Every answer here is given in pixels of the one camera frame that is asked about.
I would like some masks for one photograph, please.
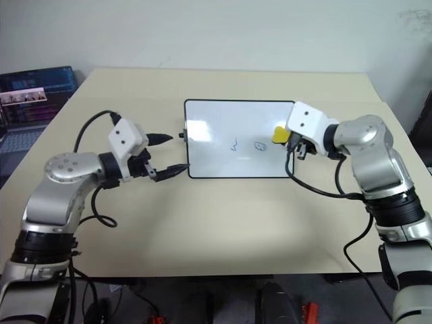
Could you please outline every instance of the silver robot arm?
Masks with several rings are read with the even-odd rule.
[[[0,323],[63,323],[69,292],[64,277],[78,245],[74,233],[87,194],[99,186],[119,186],[119,180],[149,176],[160,181],[184,171],[184,164],[156,171],[149,163],[146,146],[169,139],[146,135],[139,125],[120,119],[109,134],[111,152],[65,153],[48,160],[1,276]]]
[[[432,323],[432,221],[383,120],[366,115],[339,123],[297,102],[286,129],[291,131],[288,147],[312,144],[327,157],[351,156],[363,201],[383,240],[379,258],[384,278],[399,290],[393,322]]]

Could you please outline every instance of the yellow sponge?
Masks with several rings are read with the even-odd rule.
[[[271,140],[276,144],[285,144],[288,141],[288,137],[290,137],[290,132],[281,126],[278,126],[275,128],[275,133]]]

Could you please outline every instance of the table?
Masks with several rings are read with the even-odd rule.
[[[78,130],[103,109],[120,112],[146,132],[175,139],[152,146],[158,169],[186,161],[176,134],[184,127],[186,99],[302,100],[339,120],[380,115],[392,131],[423,206],[432,210],[432,180],[390,108],[364,74],[222,72],[101,68],[95,70],[40,136],[0,191],[1,267],[9,258],[26,201],[45,161],[71,151]],[[80,152],[109,150],[108,117],[83,137]],[[296,175],[335,192],[335,161],[308,156]],[[349,160],[341,171],[348,191],[358,190]],[[83,216],[90,215],[87,200]],[[93,277],[340,273],[354,271],[342,246],[365,228],[361,202],[318,196],[287,179],[193,180],[183,173],[154,183],[137,178],[98,195],[100,213],[117,219],[111,229],[86,222],[76,237],[77,268]],[[376,231],[352,247],[364,271],[380,271]]]

